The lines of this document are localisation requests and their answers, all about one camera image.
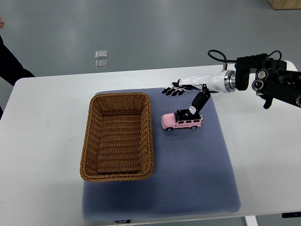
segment white robotic hand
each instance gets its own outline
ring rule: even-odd
[[[170,86],[166,87],[162,93],[172,96],[182,95],[188,90],[196,89],[199,93],[192,101],[189,110],[183,116],[185,119],[189,119],[195,113],[198,113],[206,104],[210,98],[210,93],[217,93],[222,91],[224,93],[234,92],[235,87],[235,72],[223,70],[218,75],[199,75],[190,76],[179,79],[177,82],[173,82]]]
[[[177,82],[173,82],[166,87],[162,93],[172,96],[182,95],[184,92],[192,89],[203,90],[204,87],[211,93],[222,91],[224,93],[234,92],[235,87],[235,72],[224,70],[218,75],[197,75],[184,77]]]

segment person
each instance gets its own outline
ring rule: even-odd
[[[0,29],[4,27],[4,22],[0,17]],[[12,86],[21,78],[30,78],[34,75],[23,68],[17,58],[9,51],[4,45],[2,37],[0,35],[0,77],[7,81]],[[3,111],[0,107],[0,119],[3,115]]]

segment toy car roof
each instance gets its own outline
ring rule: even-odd
[[[188,109],[182,109],[182,110],[176,110],[179,116],[179,121],[186,121],[186,120],[199,120],[201,117],[199,116],[199,113],[195,113],[190,118],[183,120],[182,117],[185,115],[185,113],[188,111]]]

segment toy car window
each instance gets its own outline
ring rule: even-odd
[[[178,115],[178,112],[177,112],[177,111],[174,112],[174,118],[175,118],[175,122],[178,122],[178,120],[179,120],[179,115]]]

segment white table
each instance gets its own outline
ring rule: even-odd
[[[99,91],[165,87],[184,76],[214,75],[221,69],[214,65],[18,81],[0,121],[0,225],[113,224],[86,222],[81,212],[79,163],[90,99]],[[288,70],[296,70],[290,62]],[[301,210],[301,109],[274,100],[265,110],[250,84],[247,91],[212,97],[237,181],[240,210],[134,223]]]

